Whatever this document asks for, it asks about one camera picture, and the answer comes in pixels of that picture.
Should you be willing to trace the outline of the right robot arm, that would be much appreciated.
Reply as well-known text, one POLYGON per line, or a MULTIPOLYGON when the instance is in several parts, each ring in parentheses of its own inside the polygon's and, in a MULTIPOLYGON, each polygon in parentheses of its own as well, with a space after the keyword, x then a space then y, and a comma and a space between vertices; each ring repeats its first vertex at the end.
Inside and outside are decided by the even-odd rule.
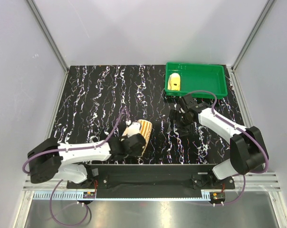
POLYGON ((256 173, 256 168, 263 165, 262 173, 268 170, 269 155, 259 128, 245 127, 224 117, 211 105, 197 103, 191 93, 179 99, 179 110, 171 110, 170 126, 181 136, 193 132, 193 123, 205 126, 223 138, 230 145, 230 158, 215 165, 207 176, 208 185, 218 188, 224 179, 235 175, 256 173))

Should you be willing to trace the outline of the orange striped towel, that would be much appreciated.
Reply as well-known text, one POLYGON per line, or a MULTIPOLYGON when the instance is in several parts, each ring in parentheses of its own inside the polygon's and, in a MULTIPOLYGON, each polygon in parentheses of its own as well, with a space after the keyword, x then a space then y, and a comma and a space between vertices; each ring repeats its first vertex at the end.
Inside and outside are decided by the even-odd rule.
POLYGON ((135 157, 142 157, 147 148, 153 125, 151 122, 143 119, 140 119, 136 122, 141 123, 141 130, 139 134, 145 139, 145 146, 142 147, 142 152, 139 155, 135 155, 135 157))

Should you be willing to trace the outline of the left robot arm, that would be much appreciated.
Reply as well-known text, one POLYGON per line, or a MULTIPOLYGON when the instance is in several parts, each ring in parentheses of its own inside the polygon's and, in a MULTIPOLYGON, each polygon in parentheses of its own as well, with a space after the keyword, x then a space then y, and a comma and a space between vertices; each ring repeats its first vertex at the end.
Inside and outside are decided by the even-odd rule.
POLYGON ((58 143, 55 138, 48 138, 28 153, 22 169, 29 174, 33 184, 57 178, 89 188, 94 183, 94 176, 84 162, 140 157, 147 141, 140 133, 84 144, 58 143))

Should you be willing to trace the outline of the yellow towel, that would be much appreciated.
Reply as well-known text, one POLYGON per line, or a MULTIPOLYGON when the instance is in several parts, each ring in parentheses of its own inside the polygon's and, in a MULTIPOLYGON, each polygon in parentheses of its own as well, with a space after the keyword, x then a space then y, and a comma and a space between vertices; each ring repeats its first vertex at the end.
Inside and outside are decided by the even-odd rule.
POLYGON ((168 79, 167 89, 171 91, 180 91, 181 77, 178 73, 172 73, 168 79))

